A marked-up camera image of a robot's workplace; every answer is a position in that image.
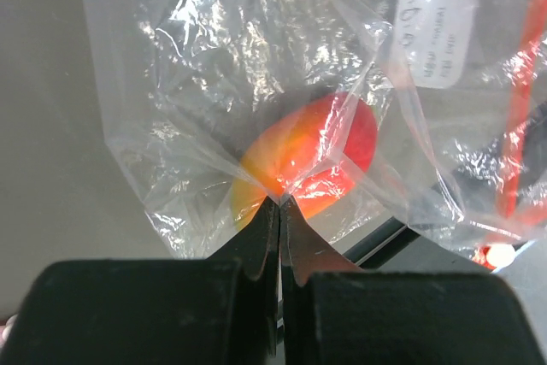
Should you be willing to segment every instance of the orange strip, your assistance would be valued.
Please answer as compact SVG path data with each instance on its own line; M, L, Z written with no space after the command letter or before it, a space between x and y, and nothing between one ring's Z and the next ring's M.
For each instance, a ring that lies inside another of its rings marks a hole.
M531 0L517 53L521 62L513 72L513 91L503 141L503 167L499 170L503 184L497 194L497 212L506 218L510 217L516 208L522 150L526 136L526 129L522 124L528 116L539 40L546 21L547 0Z

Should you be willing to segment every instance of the transparent plastic wrap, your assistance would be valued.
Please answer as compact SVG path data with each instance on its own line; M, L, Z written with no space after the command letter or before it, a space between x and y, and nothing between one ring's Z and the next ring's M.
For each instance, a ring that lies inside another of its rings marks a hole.
M331 242L384 208L452 250L536 238L543 3L85 0L106 142L177 256L266 195Z

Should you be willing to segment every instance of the white label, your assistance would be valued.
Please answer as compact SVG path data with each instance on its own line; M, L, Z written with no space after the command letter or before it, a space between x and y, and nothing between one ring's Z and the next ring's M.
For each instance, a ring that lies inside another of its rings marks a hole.
M462 76L479 0L398 0L395 37L415 84L444 89Z

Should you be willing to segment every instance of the black object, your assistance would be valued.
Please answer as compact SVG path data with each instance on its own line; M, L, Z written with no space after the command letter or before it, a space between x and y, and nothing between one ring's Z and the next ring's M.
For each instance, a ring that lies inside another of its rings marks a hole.
M275 350L279 253L289 365L544 363L501 280L363 271L292 199L280 212L266 200L208 260L48 268L0 363L264 363Z

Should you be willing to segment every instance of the plastic bag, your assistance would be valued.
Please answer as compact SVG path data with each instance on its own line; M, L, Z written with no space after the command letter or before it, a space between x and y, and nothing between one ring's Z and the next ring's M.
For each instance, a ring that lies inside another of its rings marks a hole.
M331 242L384 208L452 250L543 234L543 0L84 1L106 142L175 255L265 195L326 198Z

